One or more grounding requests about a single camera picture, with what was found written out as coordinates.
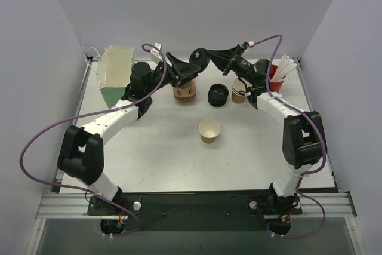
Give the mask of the brown paper coffee cup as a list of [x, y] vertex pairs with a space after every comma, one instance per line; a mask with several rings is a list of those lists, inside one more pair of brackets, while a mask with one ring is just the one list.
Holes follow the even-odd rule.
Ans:
[[205, 119], [199, 124], [201, 140], [206, 144], [214, 143], [220, 131], [220, 124], [214, 119]]

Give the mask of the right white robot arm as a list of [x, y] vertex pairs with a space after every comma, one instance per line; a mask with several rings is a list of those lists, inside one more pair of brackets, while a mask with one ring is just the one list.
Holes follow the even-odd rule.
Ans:
[[282, 153], [286, 166], [270, 188], [280, 198], [291, 197], [297, 193], [303, 177], [311, 173], [311, 167], [326, 157], [322, 119], [317, 112], [306, 112], [289, 104], [271, 87], [273, 78], [269, 75], [277, 76], [285, 69], [294, 69], [293, 59], [283, 55], [277, 66], [268, 59], [250, 63], [242, 56], [249, 46], [245, 42], [227, 50], [207, 50], [206, 54], [223, 75], [233, 72], [245, 80], [242, 95], [254, 108], [283, 127]]

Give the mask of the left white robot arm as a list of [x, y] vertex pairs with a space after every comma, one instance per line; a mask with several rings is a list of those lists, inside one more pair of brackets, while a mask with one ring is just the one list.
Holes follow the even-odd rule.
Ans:
[[155, 88], [168, 84], [181, 87], [201, 72], [198, 65], [181, 61], [171, 53], [152, 69], [146, 62], [131, 68], [125, 92], [110, 113], [81, 127], [70, 126], [63, 138], [58, 156], [58, 169], [82, 182], [91, 192], [100, 195], [101, 207], [109, 214], [122, 208], [117, 187], [104, 173], [104, 146], [129, 123], [141, 118], [152, 104], [149, 95]]

